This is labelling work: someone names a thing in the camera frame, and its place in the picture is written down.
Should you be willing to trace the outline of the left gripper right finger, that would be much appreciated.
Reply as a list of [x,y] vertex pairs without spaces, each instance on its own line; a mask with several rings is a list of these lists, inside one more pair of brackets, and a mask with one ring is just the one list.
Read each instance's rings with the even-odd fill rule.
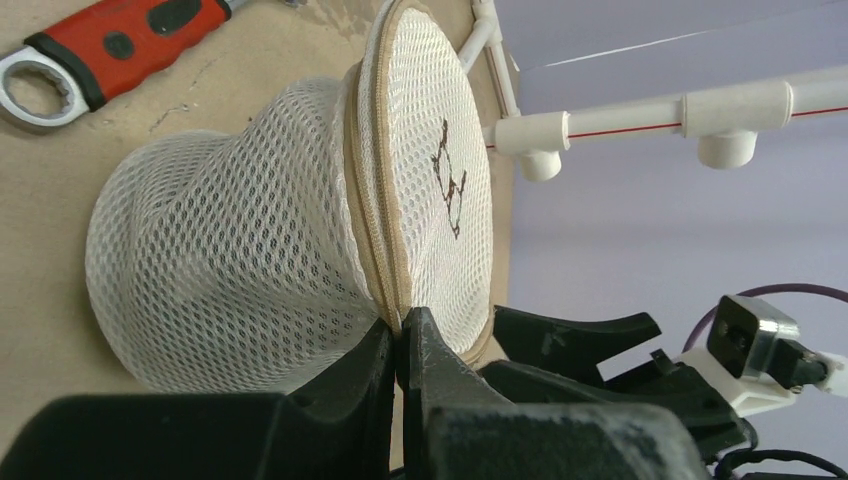
[[514,404],[443,340],[426,307],[400,337],[407,479],[706,479],[676,417],[652,406]]

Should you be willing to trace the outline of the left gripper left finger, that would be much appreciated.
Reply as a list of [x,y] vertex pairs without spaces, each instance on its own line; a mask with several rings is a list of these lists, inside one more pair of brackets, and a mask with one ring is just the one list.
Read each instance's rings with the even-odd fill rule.
[[77,395],[21,430],[5,479],[385,479],[393,341],[375,323],[291,394]]

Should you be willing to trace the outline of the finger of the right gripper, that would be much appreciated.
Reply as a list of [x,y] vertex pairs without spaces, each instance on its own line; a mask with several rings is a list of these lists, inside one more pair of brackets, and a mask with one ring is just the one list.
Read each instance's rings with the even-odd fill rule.
[[493,334],[513,362],[601,387],[600,363],[659,336],[661,330],[645,312],[578,322],[497,306]]
[[652,406],[672,413],[693,439],[703,460],[713,460],[747,437],[741,418],[694,368],[681,363],[667,373],[638,378],[623,390],[595,386],[513,361],[495,361],[479,371],[497,393],[518,404],[591,403]]

